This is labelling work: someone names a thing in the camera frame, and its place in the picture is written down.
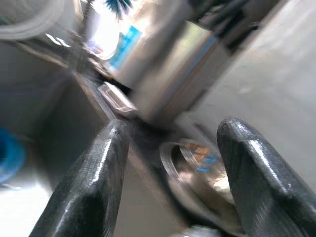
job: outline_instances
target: blue label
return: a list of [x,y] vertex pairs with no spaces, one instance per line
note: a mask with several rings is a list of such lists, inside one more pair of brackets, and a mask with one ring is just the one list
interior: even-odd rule
[[130,26],[126,35],[121,34],[117,50],[110,59],[110,65],[119,69],[141,35],[142,33],[134,26]]

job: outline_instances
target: sink basin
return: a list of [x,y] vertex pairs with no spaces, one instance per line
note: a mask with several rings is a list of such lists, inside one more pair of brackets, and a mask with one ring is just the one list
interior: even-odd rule
[[[15,54],[23,61],[38,60]],[[24,69],[21,75],[27,80],[17,86],[8,78],[0,81],[0,127],[14,134],[27,154],[22,169],[0,184],[0,236],[30,234],[67,169],[111,119],[87,84],[66,69],[41,63],[46,79],[39,78],[45,75],[41,68],[40,76]],[[129,155],[114,236],[163,237],[180,231],[177,218],[154,194],[156,187],[148,186],[150,178],[138,172],[134,159],[135,153]]]

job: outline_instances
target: stainless steel sink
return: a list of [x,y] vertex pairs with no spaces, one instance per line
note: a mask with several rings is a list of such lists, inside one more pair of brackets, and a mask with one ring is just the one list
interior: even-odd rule
[[[89,85],[64,69],[47,84],[29,79],[9,93],[0,89],[0,127],[14,133],[27,151],[22,169],[0,185],[0,236],[6,237],[29,235],[67,169],[111,119]],[[4,85],[9,89],[9,80]],[[163,237],[181,230],[150,174],[135,163],[136,153],[130,154],[114,236]]]

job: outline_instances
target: sink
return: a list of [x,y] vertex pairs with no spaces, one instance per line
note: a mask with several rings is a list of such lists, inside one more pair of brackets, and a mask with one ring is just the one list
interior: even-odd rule
[[[18,53],[24,61],[38,60]],[[90,82],[41,63],[50,68],[48,75],[43,68],[41,78],[25,69],[28,80],[17,86],[9,79],[0,81],[0,127],[14,134],[27,154],[22,169],[0,185],[0,236],[30,234],[67,169],[112,119],[112,112],[104,112],[100,97],[89,88]],[[139,172],[135,159],[137,154],[130,152],[114,236],[163,237],[180,231],[183,226],[177,216],[163,205],[163,195],[158,198],[158,188],[148,185],[151,176]]]

